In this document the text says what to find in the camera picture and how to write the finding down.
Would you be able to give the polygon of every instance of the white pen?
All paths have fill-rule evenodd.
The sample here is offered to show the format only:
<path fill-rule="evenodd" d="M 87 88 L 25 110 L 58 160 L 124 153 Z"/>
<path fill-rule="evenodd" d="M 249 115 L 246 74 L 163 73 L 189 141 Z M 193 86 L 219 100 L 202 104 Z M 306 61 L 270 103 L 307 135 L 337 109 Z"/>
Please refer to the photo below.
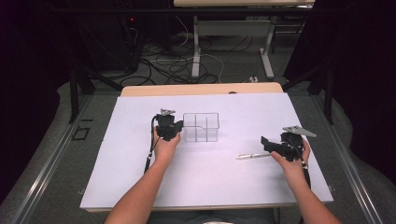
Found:
<path fill-rule="evenodd" d="M 256 159 L 261 157 L 271 156 L 270 153 L 256 153 L 256 154 L 241 154 L 236 157 L 237 160 Z"/>

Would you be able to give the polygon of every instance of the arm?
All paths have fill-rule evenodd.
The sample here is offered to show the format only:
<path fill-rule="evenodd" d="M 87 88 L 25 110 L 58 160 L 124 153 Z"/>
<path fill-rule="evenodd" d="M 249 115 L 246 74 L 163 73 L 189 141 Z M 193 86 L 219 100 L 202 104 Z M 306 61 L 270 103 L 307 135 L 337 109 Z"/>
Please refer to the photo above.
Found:
<path fill-rule="evenodd" d="M 166 168 L 171 162 L 180 133 L 167 142 L 160 139 L 154 149 L 155 161 L 143 176 L 121 197 L 107 217 L 108 223 L 146 223 L 154 205 Z"/>
<path fill-rule="evenodd" d="M 310 147 L 305 140 L 303 143 L 303 158 L 308 162 Z M 305 223 L 340 223 L 308 187 L 300 160 L 289 162 L 276 152 L 272 152 L 271 155 L 282 166 L 283 174 L 297 200 Z"/>

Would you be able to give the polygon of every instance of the person's right hand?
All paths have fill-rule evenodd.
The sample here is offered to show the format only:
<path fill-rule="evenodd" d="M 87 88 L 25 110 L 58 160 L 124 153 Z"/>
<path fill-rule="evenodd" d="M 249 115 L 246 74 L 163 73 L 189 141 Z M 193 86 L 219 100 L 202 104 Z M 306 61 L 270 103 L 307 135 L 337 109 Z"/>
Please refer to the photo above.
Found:
<path fill-rule="evenodd" d="M 303 147 L 304 147 L 303 159 L 305 163 L 308 165 L 308 158 L 311 148 L 304 139 L 303 139 Z M 287 161 L 285 158 L 280 156 L 275 151 L 271 152 L 271 156 L 282 167 L 283 175 L 286 177 L 286 180 L 288 181 L 288 185 L 291 189 L 305 187 L 305 186 L 308 187 L 304 177 L 303 167 L 300 160 Z"/>

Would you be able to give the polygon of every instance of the forearm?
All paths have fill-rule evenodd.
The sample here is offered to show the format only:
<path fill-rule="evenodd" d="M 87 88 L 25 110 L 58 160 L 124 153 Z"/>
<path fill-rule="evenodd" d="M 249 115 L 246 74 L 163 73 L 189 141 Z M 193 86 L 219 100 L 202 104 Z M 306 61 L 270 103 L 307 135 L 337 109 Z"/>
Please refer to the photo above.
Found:
<path fill-rule="evenodd" d="M 146 223 L 167 164 L 154 162 L 139 181 L 117 202 L 106 223 Z"/>
<path fill-rule="evenodd" d="M 304 223 L 340 223 L 307 185 L 291 190 L 299 204 Z"/>

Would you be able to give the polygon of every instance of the transparent cube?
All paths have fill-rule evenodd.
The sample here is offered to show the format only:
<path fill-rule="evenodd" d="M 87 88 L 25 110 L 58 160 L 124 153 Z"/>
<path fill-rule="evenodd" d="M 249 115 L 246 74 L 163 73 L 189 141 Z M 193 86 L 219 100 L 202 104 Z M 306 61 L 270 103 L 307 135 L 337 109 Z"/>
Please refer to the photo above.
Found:
<path fill-rule="evenodd" d="M 186 113 L 183 115 L 183 131 L 186 142 L 217 142 L 219 114 Z"/>

